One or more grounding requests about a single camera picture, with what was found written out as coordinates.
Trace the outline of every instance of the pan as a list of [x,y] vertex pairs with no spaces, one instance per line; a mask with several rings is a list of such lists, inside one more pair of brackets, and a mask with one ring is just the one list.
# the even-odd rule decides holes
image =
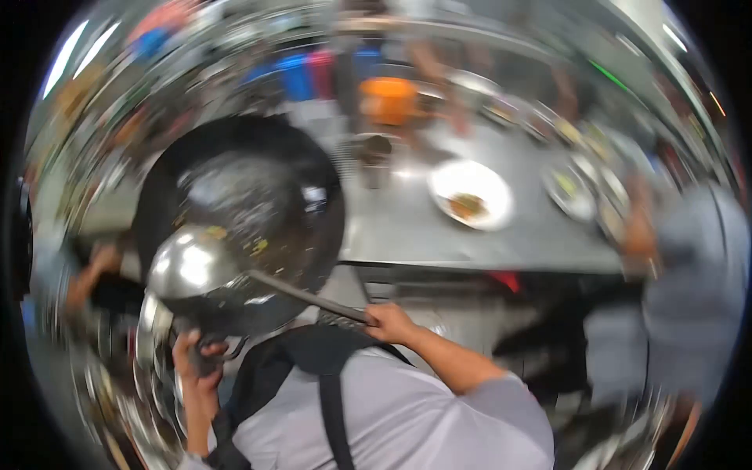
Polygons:
[[[241,271],[256,269],[318,293],[344,232],[344,200],[327,154],[275,117],[234,116],[177,139],[144,180],[133,222],[141,276],[180,227],[206,226]],[[270,333],[307,306],[249,279],[202,296],[160,299],[212,336]]]

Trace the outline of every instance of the orange bowl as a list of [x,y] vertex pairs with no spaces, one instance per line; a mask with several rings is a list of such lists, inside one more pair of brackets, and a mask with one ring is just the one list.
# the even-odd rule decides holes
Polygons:
[[362,112],[376,124],[401,126],[415,112],[418,88],[404,78],[369,78],[360,91]]

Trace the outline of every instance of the stainless steel counter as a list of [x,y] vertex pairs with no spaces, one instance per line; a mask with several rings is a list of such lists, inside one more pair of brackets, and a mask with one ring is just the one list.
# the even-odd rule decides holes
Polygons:
[[[394,156],[390,184],[370,190],[362,174],[346,179],[347,234],[341,259],[470,269],[620,272],[617,253],[591,227],[568,218],[541,184],[547,163],[566,158],[562,148],[539,147],[519,129],[482,116],[472,133],[456,137],[445,121],[418,131],[415,146]],[[514,213],[499,231],[470,229],[443,214],[426,178],[448,158],[475,160],[511,188]]]

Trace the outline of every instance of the ceiling light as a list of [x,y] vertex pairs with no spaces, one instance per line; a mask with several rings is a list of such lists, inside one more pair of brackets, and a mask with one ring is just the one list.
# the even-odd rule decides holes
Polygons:
[[110,26],[110,28],[105,31],[105,33],[101,36],[99,36],[99,39],[97,39],[94,42],[94,45],[92,45],[92,48],[89,49],[89,52],[86,53],[86,55],[83,57],[83,61],[81,62],[81,65],[78,66],[78,70],[76,70],[76,73],[73,74],[73,78],[78,77],[78,74],[82,72],[86,68],[86,66],[94,60],[94,57],[96,57],[97,53],[99,53],[102,46],[105,45],[105,42],[112,36],[112,33],[115,32],[115,29],[120,26],[120,21]]
[[671,39],[673,39],[673,40],[674,40],[674,42],[675,42],[676,44],[679,44],[679,47],[681,47],[681,49],[682,49],[682,50],[683,50],[684,52],[687,52],[687,46],[685,46],[685,45],[684,45],[684,43],[683,43],[683,42],[681,42],[681,39],[679,39],[679,37],[678,37],[678,36],[676,35],[676,33],[675,33],[675,32],[673,32],[673,31],[671,30],[671,28],[669,28],[669,27],[668,27],[668,26],[667,26],[666,24],[664,24],[664,25],[663,25],[663,31],[665,31],[665,32],[666,32],[666,34],[667,34],[667,35],[669,35],[669,37],[670,37]]
[[44,94],[42,95],[42,99],[45,99],[47,95],[50,94],[52,87],[55,86],[55,83],[57,83],[57,81],[60,80],[60,77],[62,77],[62,71],[65,70],[65,64],[67,64],[68,59],[71,58],[73,48],[78,42],[78,39],[81,37],[83,29],[86,28],[87,24],[89,24],[89,20],[81,23],[80,26],[78,26],[76,30],[73,31],[73,34],[70,38],[68,38],[65,44],[62,45],[62,49],[60,49],[60,53],[57,55],[57,59],[55,59],[55,63],[53,64],[52,70],[50,71],[50,76],[47,79],[47,85],[44,86]]
[[715,95],[713,94],[713,92],[710,92],[710,97],[713,98],[713,101],[715,101],[716,106],[718,106],[718,109],[720,109],[720,113],[722,115],[726,116],[726,112],[720,106],[720,103],[718,102],[718,99],[715,97]]

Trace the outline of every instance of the metal cup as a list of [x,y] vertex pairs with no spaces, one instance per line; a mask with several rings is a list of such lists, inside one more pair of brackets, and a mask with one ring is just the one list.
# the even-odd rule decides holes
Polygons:
[[389,183],[392,149],[391,139],[384,134],[356,137],[356,156],[369,189],[377,190]]

